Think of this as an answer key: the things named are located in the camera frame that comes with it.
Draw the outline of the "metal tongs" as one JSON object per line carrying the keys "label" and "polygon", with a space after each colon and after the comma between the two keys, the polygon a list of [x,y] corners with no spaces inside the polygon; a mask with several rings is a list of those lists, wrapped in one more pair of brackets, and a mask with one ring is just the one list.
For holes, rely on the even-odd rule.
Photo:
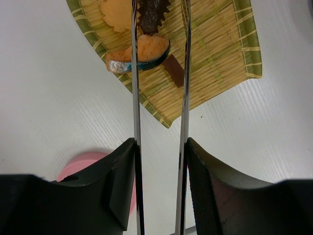
{"label": "metal tongs", "polygon": [[[137,234],[145,234],[144,228],[144,203],[142,186],[142,160],[141,160],[141,127],[140,127],[140,102],[139,102],[139,74],[137,56],[137,10],[138,1],[132,1],[132,93],[133,93],[133,113],[134,113],[134,163],[135,163],[135,185],[136,185],[136,227]],[[189,136],[189,112],[190,112],[190,88],[191,88],[191,1],[181,1],[181,11],[186,34],[185,60],[184,60],[184,86],[183,102],[180,125],[180,145],[179,145],[179,168],[177,185],[177,204],[175,234],[185,234],[186,215],[186,185],[187,185],[187,154],[186,146]]]}

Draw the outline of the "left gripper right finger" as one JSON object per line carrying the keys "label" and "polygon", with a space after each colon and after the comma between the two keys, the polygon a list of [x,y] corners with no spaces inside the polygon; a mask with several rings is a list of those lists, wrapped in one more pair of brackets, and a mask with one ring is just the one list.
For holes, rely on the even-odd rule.
{"label": "left gripper right finger", "polygon": [[312,234],[312,180],[256,179],[209,154],[191,138],[187,156],[197,234]]}

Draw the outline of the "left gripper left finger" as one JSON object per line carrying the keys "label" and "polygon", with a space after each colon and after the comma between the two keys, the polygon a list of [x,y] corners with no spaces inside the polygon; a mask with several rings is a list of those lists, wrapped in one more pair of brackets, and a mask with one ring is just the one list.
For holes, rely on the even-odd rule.
{"label": "left gripper left finger", "polygon": [[60,182],[31,174],[0,177],[3,235],[121,235],[134,182],[134,139]]}

